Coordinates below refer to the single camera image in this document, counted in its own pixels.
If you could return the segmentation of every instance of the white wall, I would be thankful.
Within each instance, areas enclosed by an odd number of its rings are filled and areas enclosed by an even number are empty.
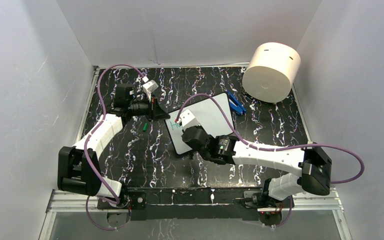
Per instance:
[[[55,0],[0,1],[0,240],[39,237],[92,71]]]
[[[313,141],[356,151],[366,171],[339,184],[356,240],[384,239],[384,1],[324,0],[298,47],[295,88]],[[359,171],[329,151],[332,179]]]
[[[296,48],[321,0],[57,0],[93,65],[249,62],[257,47]]]

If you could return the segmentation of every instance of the marble tabletop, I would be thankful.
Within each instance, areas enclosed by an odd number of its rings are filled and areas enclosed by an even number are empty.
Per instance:
[[[307,143],[292,91],[276,104],[256,100],[242,88],[244,67],[142,68],[141,71],[160,85],[154,95],[167,112],[179,109],[194,94],[216,95],[229,91],[246,108],[246,114],[233,115],[236,130],[246,140],[276,146]],[[142,85],[133,69],[108,71],[100,86],[106,105],[112,101],[116,84],[120,83],[134,84],[137,90]],[[83,136],[101,114],[95,86]],[[148,129],[143,132],[145,123],[148,123]],[[256,187],[267,178],[285,174],[254,165],[217,165],[203,160],[197,153],[193,158],[178,157],[164,121],[150,123],[144,117],[134,117],[112,139],[99,158],[99,166],[104,176],[125,182],[132,188]]]

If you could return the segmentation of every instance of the white container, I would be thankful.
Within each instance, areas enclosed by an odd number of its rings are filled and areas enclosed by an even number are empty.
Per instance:
[[[243,74],[243,89],[258,100],[280,102],[291,92],[300,64],[300,55],[292,47],[264,43],[257,48]]]

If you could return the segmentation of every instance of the metal frame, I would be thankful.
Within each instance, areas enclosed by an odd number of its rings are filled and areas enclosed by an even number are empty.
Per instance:
[[[148,68],[188,68],[188,67],[246,67],[246,63],[234,63],[234,64],[223,64],[223,65],[208,65],[208,66],[152,66]],[[95,91],[95,86],[98,81],[98,76],[100,70],[105,69],[103,67],[96,67],[89,96],[87,98],[87,107],[84,111],[84,115],[81,118],[80,126],[77,132],[76,141],[80,140],[83,133],[83,128],[86,122],[86,118],[89,112],[89,106],[92,101],[92,96]],[[303,116],[301,106],[299,104],[298,97],[296,95],[295,86],[292,86],[292,92],[295,97],[295,101],[298,107],[299,114],[305,129],[305,134],[310,141],[310,135],[307,130],[307,125]],[[53,190],[52,195],[46,209],[46,216],[43,222],[42,230],[40,232],[39,240],[48,240],[51,237],[52,229],[55,222],[55,217],[58,212],[86,212],[86,197],[85,195],[80,195],[71,192],[65,192],[60,190]],[[344,208],[342,206],[341,199],[339,198],[338,192],[335,187],[330,189],[330,194],[328,196],[318,196],[313,194],[295,194],[293,196],[295,207],[293,211],[311,211],[311,210],[332,210],[333,216],[338,228],[340,238],[342,240],[351,240],[351,234],[348,229],[347,222],[344,216]],[[105,213],[127,213],[126,209],[112,209],[112,210],[101,210],[97,209],[98,198],[90,197],[88,210],[89,212],[105,212]]]

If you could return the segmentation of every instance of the marble pattern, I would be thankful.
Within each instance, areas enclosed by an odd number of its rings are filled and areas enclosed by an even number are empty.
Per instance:
[[[160,85],[154,94],[168,112],[179,109],[194,94],[230,91],[247,110],[242,116],[233,115],[237,131],[246,140],[276,146],[307,143],[293,93],[277,104],[250,97],[242,88],[244,67],[142,68],[141,71]],[[100,86],[105,104],[111,102],[116,84],[120,83],[134,84],[138,91],[142,85],[138,73],[132,69],[109,71]],[[95,87],[83,135],[101,114]],[[145,123],[148,130],[143,132]],[[136,188],[255,187],[267,178],[284,174],[254,165],[217,165],[203,160],[197,153],[193,158],[177,157],[164,121],[149,123],[144,117],[134,117],[127,123],[104,150],[99,165],[103,175]]]

